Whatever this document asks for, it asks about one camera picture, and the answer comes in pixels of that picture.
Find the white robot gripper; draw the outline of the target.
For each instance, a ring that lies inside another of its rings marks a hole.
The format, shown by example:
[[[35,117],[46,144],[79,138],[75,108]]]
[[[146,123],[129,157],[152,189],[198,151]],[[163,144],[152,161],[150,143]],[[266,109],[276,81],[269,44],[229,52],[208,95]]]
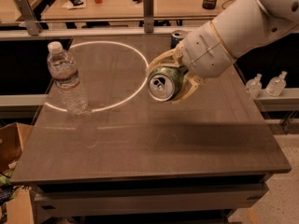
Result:
[[[171,100],[172,104],[180,103],[207,82],[207,78],[219,77],[236,61],[234,54],[228,50],[209,21],[198,29],[189,32],[174,49],[170,49],[153,59],[146,69],[149,75],[157,67],[179,68],[186,65],[188,72],[180,91]]]

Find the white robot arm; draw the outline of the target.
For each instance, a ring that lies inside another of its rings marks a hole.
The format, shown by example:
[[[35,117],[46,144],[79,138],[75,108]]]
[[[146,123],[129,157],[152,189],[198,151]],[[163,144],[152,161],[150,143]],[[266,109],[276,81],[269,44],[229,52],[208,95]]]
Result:
[[[149,64],[149,94],[159,102],[188,98],[242,55],[296,30],[298,6],[299,0],[235,0]]]

